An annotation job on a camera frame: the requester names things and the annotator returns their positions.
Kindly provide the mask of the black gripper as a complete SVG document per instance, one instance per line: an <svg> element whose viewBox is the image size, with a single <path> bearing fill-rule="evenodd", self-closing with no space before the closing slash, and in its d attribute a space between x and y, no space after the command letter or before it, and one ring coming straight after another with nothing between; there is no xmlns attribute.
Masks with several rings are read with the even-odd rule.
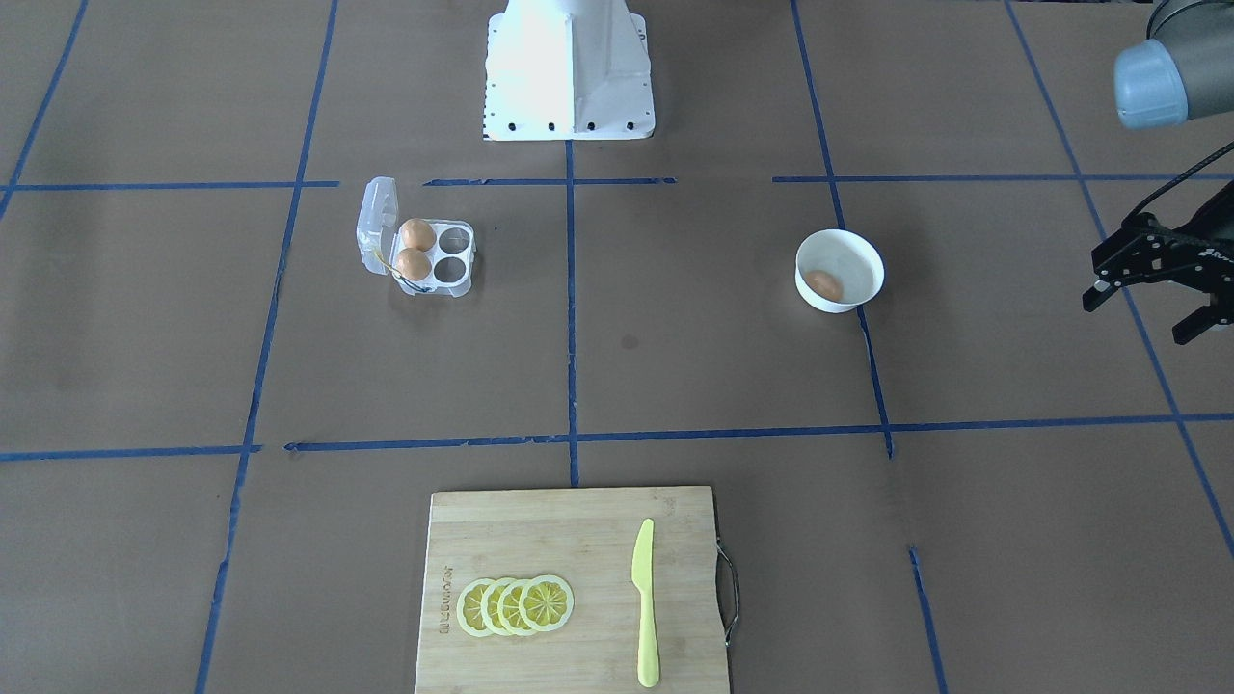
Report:
<svg viewBox="0 0 1234 694"><path fill-rule="evenodd" d="M1215 300L1230 300L1232 215L1230 183L1177 228L1164 226L1150 212L1128 215L1120 228L1091 252L1095 282L1083 293L1083 311L1095 312L1122 286L1141 282L1176 282ZM1201 333L1225 328L1232 321L1232 305L1202 305L1174 325L1171 333L1176 345L1190 345Z"/></svg>

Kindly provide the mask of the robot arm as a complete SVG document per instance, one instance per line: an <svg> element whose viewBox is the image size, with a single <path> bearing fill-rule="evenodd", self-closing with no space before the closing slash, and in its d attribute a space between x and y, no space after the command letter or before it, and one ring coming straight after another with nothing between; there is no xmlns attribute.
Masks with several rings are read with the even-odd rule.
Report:
<svg viewBox="0 0 1234 694"><path fill-rule="evenodd" d="M1220 114L1233 107L1233 9L1229 1L1156 1L1145 40L1116 57L1116 114L1128 130L1150 130ZM1207 303L1171 333L1187 345L1233 319L1233 184L1227 183L1177 227L1146 206L1232 153L1222 146L1137 203L1111 237L1091 251L1093 286L1083 311L1093 312L1122 288L1174 282L1202 293Z"/></svg>

